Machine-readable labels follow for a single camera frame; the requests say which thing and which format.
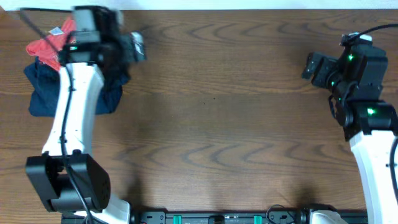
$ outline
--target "white wall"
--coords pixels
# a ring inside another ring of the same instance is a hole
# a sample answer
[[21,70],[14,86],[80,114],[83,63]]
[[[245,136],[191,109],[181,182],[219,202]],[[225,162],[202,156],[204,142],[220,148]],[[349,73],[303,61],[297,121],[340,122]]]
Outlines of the white wall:
[[87,4],[117,9],[398,9],[398,0],[0,0],[5,10]]

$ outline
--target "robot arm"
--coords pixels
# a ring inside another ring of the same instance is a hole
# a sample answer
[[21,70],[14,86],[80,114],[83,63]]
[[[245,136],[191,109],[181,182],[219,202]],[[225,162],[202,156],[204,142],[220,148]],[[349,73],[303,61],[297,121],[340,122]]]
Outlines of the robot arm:
[[[109,175],[93,159],[91,138],[101,89],[118,79],[115,70],[127,73],[129,63],[145,59],[142,36],[138,32],[121,35],[120,14],[105,7],[79,6],[73,16],[76,31],[59,54],[63,67],[53,127],[42,155],[27,159],[26,172],[48,211],[86,217],[79,191],[97,220],[128,224],[130,205],[110,192]],[[75,44],[69,44],[72,37]],[[64,121],[66,152],[60,138]],[[72,174],[60,174],[65,165]]]
[[373,47],[370,36],[355,35],[343,36],[345,49],[339,59],[311,53],[302,76],[313,75],[313,85],[331,92],[331,114],[343,127],[358,163],[369,223],[394,223],[398,201],[392,171],[397,170],[397,159],[391,159],[398,121],[394,107],[379,100],[387,57]]
[[361,174],[369,223],[394,223],[398,204],[390,173],[391,148],[396,147],[392,131],[356,134],[349,140]]

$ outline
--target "red cloth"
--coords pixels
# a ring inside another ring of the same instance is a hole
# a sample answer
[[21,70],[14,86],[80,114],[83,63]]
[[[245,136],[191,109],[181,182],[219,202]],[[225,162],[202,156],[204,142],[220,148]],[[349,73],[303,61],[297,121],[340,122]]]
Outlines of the red cloth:
[[[53,45],[58,49],[62,50],[65,41],[67,40],[67,36],[71,31],[76,29],[75,21],[69,17],[63,23],[61,30],[63,34],[60,35],[48,35],[47,38]],[[54,50],[49,46],[48,43],[44,39],[35,40],[26,46],[26,51],[31,56],[39,56],[39,60],[43,63],[54,68],[56,71],[59,71],[61,66],[58,62],[58,53],[54,52]]]

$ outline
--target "wooden table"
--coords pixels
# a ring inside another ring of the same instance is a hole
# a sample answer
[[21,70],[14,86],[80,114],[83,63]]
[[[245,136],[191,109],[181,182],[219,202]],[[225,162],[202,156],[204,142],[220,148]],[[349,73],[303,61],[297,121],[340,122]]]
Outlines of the wooden table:
[[[66,14],[31,12],[42,30]],[[265,210],[307,202],[365,208],[356,162],[330,116],[327,90],[301,79],[309,52],[339,56],[342,34],[397,22],[396,11],[128,11],[148,61],[130,69],[117,111],[97,116],[95,159],[113,192],[136,208]],[[28,106],[25,46],[38,36],[0,26],[0,223],[59,223],[24,172],[52,118]],[[387,50],[382,98],[398,105],[397,31],[373,34]]]

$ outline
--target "folded clothing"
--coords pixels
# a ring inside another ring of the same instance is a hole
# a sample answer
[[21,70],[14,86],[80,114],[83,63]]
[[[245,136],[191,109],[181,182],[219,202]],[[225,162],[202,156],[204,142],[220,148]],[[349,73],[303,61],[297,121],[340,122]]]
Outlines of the folded clothing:
[[[129,80],[128,74],[122,69],[115,68],[109,72],[120,75],[118,79],[105,80],[104,88],[99,93],[96,114],[115,111],[122,96],[122,85]],[[29,112],[31,115],[54,117],[60,91],[58,71],[36,57],[35,62],[24,69],[24,73],[35,88],[30,99]]]

